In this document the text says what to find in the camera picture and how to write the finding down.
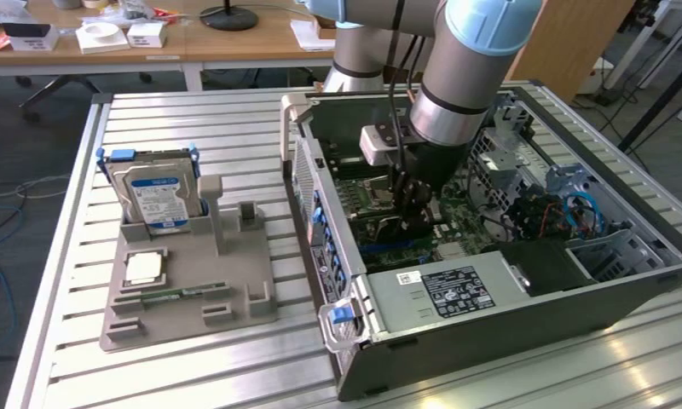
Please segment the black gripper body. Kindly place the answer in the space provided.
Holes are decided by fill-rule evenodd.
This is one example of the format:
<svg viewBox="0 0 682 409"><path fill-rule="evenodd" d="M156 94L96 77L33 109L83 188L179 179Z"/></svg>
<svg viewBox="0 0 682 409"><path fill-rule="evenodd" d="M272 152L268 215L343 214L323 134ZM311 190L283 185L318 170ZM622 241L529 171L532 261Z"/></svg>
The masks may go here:
<svg viewBox="0 0 682 409"><path fill-rule="evenodd" d="M467 159L469 147L445 147L431 142L405 146L405 169L415 181L439 192Z"/></svg>

